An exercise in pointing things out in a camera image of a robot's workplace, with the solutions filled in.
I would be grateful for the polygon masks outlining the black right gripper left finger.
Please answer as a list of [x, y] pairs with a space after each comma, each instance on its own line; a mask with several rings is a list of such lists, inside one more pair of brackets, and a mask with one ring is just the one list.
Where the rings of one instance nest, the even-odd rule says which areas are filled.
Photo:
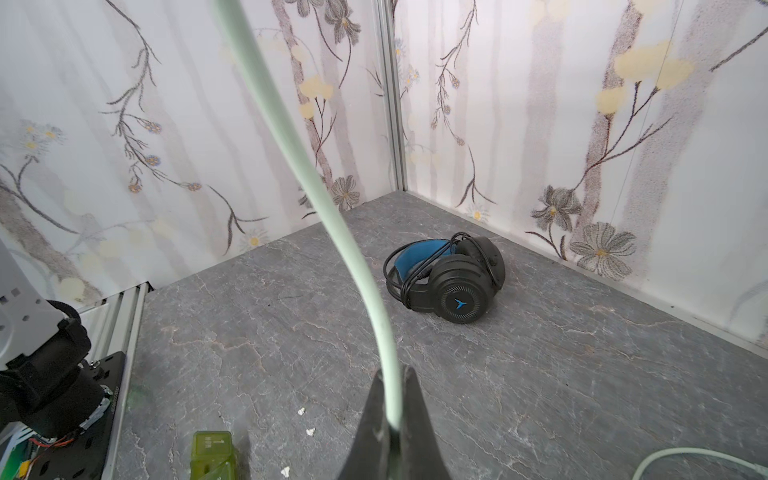
[[388, 475], [390, 426], [382, 372], [373, 376], [360, 421], [338, 480], [381, 480]]

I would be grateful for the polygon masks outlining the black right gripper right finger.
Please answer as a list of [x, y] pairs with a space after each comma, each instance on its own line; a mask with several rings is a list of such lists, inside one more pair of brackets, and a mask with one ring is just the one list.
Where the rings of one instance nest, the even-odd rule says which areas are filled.
[[404, 367], [403, 381], [403, 417], [399, 434], [401, 478], [450, 480], [413, 367]]

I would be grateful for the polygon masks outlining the black blue headphones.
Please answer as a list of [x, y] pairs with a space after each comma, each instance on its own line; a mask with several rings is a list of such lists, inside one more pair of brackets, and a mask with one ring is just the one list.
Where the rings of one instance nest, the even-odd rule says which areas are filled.
[[382, 272], [389, 294], [405, 308], [470, 324], [489, 310], [506, 280], [506, 265], [487, 237], [457, 232], [393, 251]]

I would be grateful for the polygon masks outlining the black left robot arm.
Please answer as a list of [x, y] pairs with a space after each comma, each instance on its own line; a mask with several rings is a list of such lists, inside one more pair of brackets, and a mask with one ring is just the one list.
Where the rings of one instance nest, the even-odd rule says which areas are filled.
[[91, 341], [70, 305], [43, 298], [1, 250], [1, 422], [41, 441], [35, 479], [97, 479], [107, 459], [126, 356], [87, 363]]

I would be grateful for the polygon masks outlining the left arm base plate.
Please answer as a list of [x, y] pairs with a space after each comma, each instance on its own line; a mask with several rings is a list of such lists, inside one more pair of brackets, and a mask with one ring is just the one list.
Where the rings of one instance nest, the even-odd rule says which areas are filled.
[[84, 364], [62, 394], [11, 437], [3, 479], [99, 479], [107, 460], [127, 356]]

